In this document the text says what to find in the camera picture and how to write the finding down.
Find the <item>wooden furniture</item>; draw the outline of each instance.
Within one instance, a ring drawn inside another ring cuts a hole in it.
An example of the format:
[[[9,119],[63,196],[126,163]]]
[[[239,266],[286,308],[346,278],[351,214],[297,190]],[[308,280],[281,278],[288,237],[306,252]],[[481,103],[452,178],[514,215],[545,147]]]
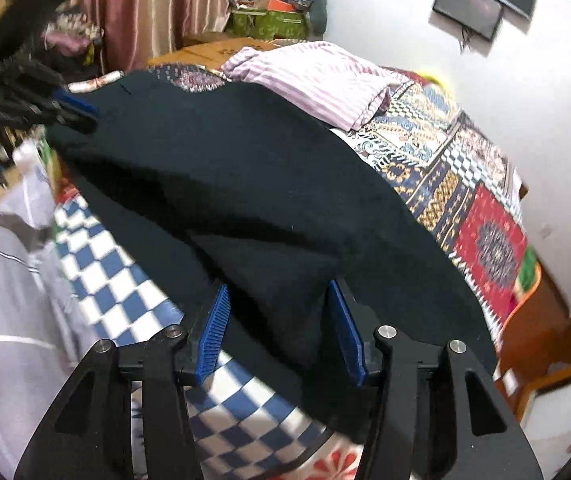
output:
[[[227,32],[204,32],[203,34],[189,34],[181,38],[184,48],[202,43],[214,43],[214,41],[233,40],[236,36]]]
[[[555,362],[553,348],[568,324],[566,311],[540,266],[537,266],[537,281],[538,285],[506,321],[502,334],[503,345],[499,351],[502,378],[495,384],[513,411],[523,387],[543,377]]]
[[[239,52],[244,46],[251,46],[257,50],[264,51],[276,48],[265,41],[255,40],[254,38],[233,38],[232,40],[186,46],[176,52],[150,59],[148,66],[184,63],[203,65],[210,70],[218,70],[223,63]]]

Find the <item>white wall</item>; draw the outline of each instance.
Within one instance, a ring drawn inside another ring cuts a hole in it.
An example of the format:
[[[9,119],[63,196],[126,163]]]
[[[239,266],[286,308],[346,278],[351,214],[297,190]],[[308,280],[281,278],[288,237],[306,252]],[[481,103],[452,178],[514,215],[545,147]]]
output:
[[[325,40],[446,83],[529,186],[529,239],[571,305],[571,0],[537,0],[526,32],[506,11],[486,56],[460,54],[460,27],[433,15],[433,1],[328,0]]]

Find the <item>black cloth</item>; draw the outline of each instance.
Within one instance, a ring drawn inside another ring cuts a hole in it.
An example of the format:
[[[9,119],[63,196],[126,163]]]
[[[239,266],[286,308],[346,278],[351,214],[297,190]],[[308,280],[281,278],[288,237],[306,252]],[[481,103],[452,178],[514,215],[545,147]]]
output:
[[[310,416],[361,440],[371,392],[349,386],[323,293],[344,276],[379,320],[457,338],[489,373],[483,313],[394,190],[319,121],[270,90],[190,93],[135,72],[85,96],[98,129],[48,139],[115,239],[187,316],[232,286],[224,349]]]

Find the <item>red floral fabric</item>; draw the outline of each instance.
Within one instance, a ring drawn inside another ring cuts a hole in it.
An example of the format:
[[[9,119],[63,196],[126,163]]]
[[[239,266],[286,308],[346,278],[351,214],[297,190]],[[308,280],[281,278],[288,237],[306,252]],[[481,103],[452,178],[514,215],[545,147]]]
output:
[[[352,480],[359,467],[360,451],[354,446],[339,447],[323,458],[311,459],[312,467],[304,466],[301,471],[295,470],[271,480]]]
[[[454,249],[502,323],[510,314],[512,288],[526,246],[525,234],[514,218],[479,184]]]

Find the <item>bed sheet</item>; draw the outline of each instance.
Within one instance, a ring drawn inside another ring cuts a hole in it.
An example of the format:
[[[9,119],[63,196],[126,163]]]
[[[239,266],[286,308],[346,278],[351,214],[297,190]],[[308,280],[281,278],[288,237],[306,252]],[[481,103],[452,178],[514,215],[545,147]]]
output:
[[[189,91],[225,83],[194,67],[151,70]],[[399,74],[406,81],[390,96],[385,113],[359,131],[332,131],[389,182],[433,234],[475,292],[499,348],[526,246],[521,181],[441,87]],[[64,273],[99,336],[129,344],[181,321],[181,311],[116,244],[83,197],[59,206],[55,220]],[[311,420],[223,351],[215,373],[187,389],[186,400],[207,476],[354,478],[362,446]],[[141,450],[134,454],[142,456]],[[135,466],[144,477],[145,465]]]

